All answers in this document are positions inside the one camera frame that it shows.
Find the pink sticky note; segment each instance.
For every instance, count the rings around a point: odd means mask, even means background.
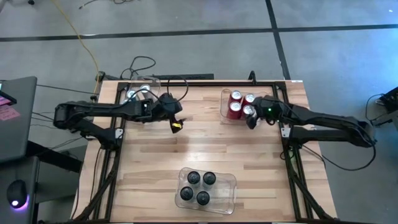
[[[0,96],[0,106],[8,104],[9,102],[11,102],[11,101],[9,101],[9,100],[5,99],[4,97]]]
[[[8,119],[12,119],[12,118],[16,118],[18,116],[20,116],[18,111],[16,111],[11,106],[8,106],[8,105],[0,106],[0,119],[2,121],[8,120]]]

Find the clear plastic container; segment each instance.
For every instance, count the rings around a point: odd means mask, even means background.
[[[196,171],[200,174],[200,182],[192,185],[188,182],[188,174],[191,171]],[[209,188],[203,183],[203,175],[207,171],[195,170],[188,167],[183,168],[178,176],[178,187],[175,194],[175,204],[180,208],[191,208],[195,210],[202,210],[206,212],[220,213],[223,215],[230,215],[234,212],[236,201],[236,178],[232,174],[220,174],[213,172],[216,175],[216,182]],[[193,198],[191,200],[183,200],[180,196],[180,191],[184,187],[191,187],[193,190]],[[210,201],[206,205],[200,205],[197,202],[197,195],[199,192],[205,191],[210,196]]]
[[[242,116],[241,119],[227,118],[227,113],[228,113],[228,108],[229,108],[229,105],[228,105],[229,96],[230,96],[231,92],[235,91],[235,90],[229,90],[226,88],[221,92],[221,105],[220,105],[221,122],[223,124],[246,125],[246,120],[244,119],[244,116]],[[265,95],[269,94],[264,91],[257,92],[257,93],[246,93],[246,92],[241,91],[241,93],[242,93],[242,98],[244,98],[247,94],[253,94],[254,97],[265,96]]]
[[[125,103],[128,99],[130,99],[130,96],[133,95],[136,91],[138,91],[142,86],[146,86],[146,88],[149,89],[151,92],[153,92],[155,96],[159,95],[160,80],[158,78],[135,76],[134,81],[144,81],[144,82],[130,83],[126,90],[126,95],[124,99],[121,101],[121,103]],[[156,97],[154,95],[146,91],[140,91],[136,94],[133,100],[144,100],[151,98],[153,99],[153,101],[156,101]]]

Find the computer mouse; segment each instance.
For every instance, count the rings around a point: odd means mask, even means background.
[[[21,208],[26,203],[26,184],[23,180],[15,180],[8,186],[7,199],[13,208]]]

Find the yellow cable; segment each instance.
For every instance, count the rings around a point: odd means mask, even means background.
[[[98,82],[100,80],[100,71],[98,70],[98,64],[97,61],[94,58],[94,55],[90,52],[90,50],[88,50],[88,48],[86,47],[86,45],[83,43],[83,41],[80,38],[79,33],[77,32],[77,30],[75,29],[75,27],[72,25],[72,23],[69,21],[68,16],[63,12],[63,10],[61,9],[60,5],[58,4],[58,2],[56,0],[51,0],[54,4],[55,7],[57,7],[57,9],[62,13],[62,15],[65,17],[65,20],[69,23],[70,27],[72,27],[73,31],[75,31],[75,34],[77,35],[77,38],[79,38],[79,41],[81,43],[81,45],[87,50],[87,52],[90,54],[91,58],[94,61],[95,64],[95,70],[97,72],[97,82],[95,83],[95,89],[94,89],[94,93],[97,92],[97,87],[98,87]]]

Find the can lid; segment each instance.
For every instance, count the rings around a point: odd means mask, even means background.
[[[203,175],[203,181],[208,185],[212,185],[216,182],[216,175],[212,172],[206,172],[206,174]]]
[[[200,205],[207,205],[209,203],[209,201],[210,201],[210,195],[207,192],[202,191],[202,192],[198,193],[197,202]]]
[[[246,115],[252,115],[254,114],[254,107],[251,105],[246,105],[243,107],[243,113]]]
[[[135,93],[136,93],[135,90],[130,90],[130,91],[127,92],[127,97],[131,98],[133,96],[133,94],[135,94]]]
[[[239,100],[242,98],[242,93],[238,90],[234,90],[234,91],[232,91],[231,96],[232,96],[232,99]]]
[[[231,108],[232,111],[239,111],[241,110],[241,104],[239,102],[232,102],[229,108]]]
[[[254,101],[254,95],[253,94],[247,94],[244,99],[248,102],[248,103],[252,103]]]
[[[190,200],[193,197],[193,190],[190,187],[183,187],[180,191],[182,200]]]
[[[142,90],[142,93],[147,93],[148,91],[146,90],[150,90],[150,86],[148,84],[143,84],[139,89]]]
[[[190,184],[197,184],[200,181],[200,174],[196,171],[191,171],[187,179]]]

